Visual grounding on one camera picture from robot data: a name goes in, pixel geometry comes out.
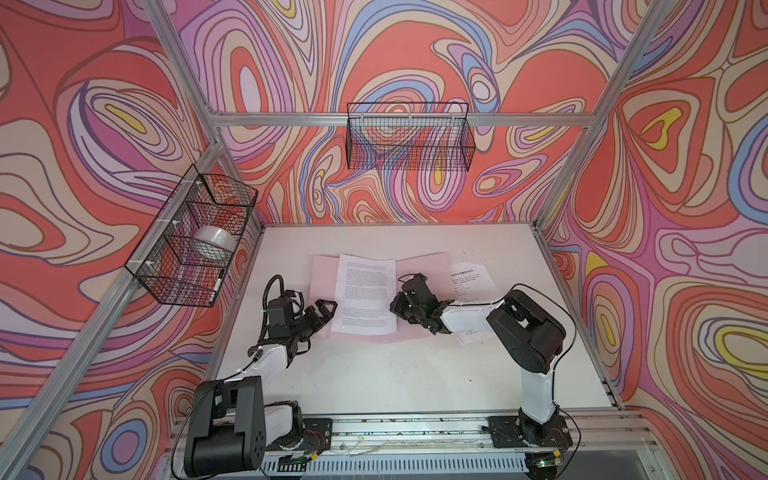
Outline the printed english text sheet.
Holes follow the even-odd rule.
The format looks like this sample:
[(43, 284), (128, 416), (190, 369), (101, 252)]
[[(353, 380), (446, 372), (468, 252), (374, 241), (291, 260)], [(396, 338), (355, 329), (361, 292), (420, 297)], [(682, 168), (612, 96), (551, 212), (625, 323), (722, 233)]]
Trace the printed english text sheet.
[(397, 331), (390, 311), (396, 296), (396, 260), (342, 254), (339, 257), (331, 331), (359, 336), (385, 336)]

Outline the pink file folder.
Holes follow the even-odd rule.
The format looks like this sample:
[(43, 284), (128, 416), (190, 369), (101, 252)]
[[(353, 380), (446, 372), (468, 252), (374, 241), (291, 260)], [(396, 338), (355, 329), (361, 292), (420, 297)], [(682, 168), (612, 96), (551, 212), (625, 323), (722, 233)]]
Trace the pink file folder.
[[(312, 263), (309, 300), (333, 300), (338, 273), (338, 257), (315, 255)], [(421, 273), (427, 277), (427, 286), (438, 300), (455, 300), (455, 290), (451, 279), (450, 256), (448, 253), (398, 259), (397, 276), (409, 273)], [(432, 334), (420, 325), (412, 325), (405, 320), (397, 320), (397, 330), (387, 335), (354, 335), (334, 332), (331, 324), (325, 325), (318, 336), (328, 341), (365, 342), (374, 344), (392, 344), (431, 337)]]

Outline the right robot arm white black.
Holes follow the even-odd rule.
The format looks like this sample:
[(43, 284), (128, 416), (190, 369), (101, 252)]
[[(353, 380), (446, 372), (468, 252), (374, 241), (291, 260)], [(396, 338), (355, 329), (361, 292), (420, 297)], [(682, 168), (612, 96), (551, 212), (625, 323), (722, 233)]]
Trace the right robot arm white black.
[(390, 312), (397, 318), (434, 335), (472, 331), (496, 336), (522, 369), (520, 441), (532, 447), (544, 445), (562, 419), (555, 402), (555, 370), (566, 354), (567, 331), (527, 294), (531, 287), (517, 283), (498, 300), (466, 303), (438, 299), (421, 273), (406, 274), (398, 282), (400, 291), (390, 304)]

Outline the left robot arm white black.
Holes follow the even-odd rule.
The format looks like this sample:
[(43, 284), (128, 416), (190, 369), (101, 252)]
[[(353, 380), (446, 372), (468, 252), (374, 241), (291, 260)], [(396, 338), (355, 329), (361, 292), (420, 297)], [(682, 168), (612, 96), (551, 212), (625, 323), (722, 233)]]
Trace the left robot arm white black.
[(212, 479), (260, 470), (271, 450), (286, 453), (281, 466), (303, 467), (329, 449), (330, 420), (307, 423), (296, 400), (268, 402), (265, 391), (310, 350), (312, 336), (337, 308), (335, 301), (323, 299), (306, 306), (303, 295), (292, 290), (263, 302), (261, 331), (246, 366), (197, 387), (182, 425), (183, 464), (171, 469), (172, 478)]

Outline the printed list sheet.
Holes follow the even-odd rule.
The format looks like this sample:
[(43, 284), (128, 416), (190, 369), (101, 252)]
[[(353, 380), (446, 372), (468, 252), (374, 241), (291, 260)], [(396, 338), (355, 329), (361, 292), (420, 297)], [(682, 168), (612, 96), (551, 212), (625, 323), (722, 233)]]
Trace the printed list sheet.
[(450, 274), (456, 299), (446, 310), (446, 326), (462, 346), (495, 337), (486, 321), (501, 293), (482, 264), (458, 263)]

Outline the white tape roll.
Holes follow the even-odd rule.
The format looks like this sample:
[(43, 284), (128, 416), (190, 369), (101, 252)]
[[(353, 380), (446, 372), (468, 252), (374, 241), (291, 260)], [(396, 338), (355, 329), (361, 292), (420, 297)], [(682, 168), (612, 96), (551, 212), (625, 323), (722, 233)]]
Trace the white tape roll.
[(204, 260), (225, 263), (235, 252), (237, 241), (229, 231), (213, 226), (201, 226), (191, 242), (193, 251)]

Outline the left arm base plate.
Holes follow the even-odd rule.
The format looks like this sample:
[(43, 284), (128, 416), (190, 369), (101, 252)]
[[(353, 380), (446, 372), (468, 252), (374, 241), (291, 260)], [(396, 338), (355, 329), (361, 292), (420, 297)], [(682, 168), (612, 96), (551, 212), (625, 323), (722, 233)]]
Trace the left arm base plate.
[(277, 449), (303, 455), (320, 454), (332, 446), (332, 433), (331, 418), (304, 419), (300, 428), (276, 441)]

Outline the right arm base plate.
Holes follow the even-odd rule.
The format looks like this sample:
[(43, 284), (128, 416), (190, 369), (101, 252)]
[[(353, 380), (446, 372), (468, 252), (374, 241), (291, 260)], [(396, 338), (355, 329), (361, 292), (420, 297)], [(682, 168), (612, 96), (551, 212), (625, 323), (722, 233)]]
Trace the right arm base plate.
[(569, 427), (560, 415), (539, 424), (525, 415), (490, 416), (481, 431), (491, 436), (494, 448), (568, 450), (574, 445)]

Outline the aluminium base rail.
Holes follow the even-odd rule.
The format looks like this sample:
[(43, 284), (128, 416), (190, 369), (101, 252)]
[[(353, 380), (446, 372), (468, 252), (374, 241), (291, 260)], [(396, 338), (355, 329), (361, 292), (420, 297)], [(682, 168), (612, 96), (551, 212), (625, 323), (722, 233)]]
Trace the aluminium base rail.
[(281, 466), (286, 453), (266, 453), (262, 468), (237, 479), (543, 478), (665, 479), (667, 467), (645, 420), (619, 410), (563, 415), (568, 450), (493, 447), (480, 426), (507, 411), (407, 414), (320, 414), (333, 420), (332, 446), (303, 467)]

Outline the aluminium frame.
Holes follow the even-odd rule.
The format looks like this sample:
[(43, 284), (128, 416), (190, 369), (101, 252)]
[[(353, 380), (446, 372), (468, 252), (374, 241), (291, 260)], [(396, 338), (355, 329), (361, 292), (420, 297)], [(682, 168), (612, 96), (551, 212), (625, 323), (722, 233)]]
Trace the aluminium frame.
[(1, 5), (1, 432), (8, 435), (188, 169), (218, 143), (273, 223), (530, 220), (574, 139), (482, 197), (453, 172), (355, 171), (344, 126), (208, 115), (588, 113), (644, 1), (167, 1), (185, 87), (143, 1)]

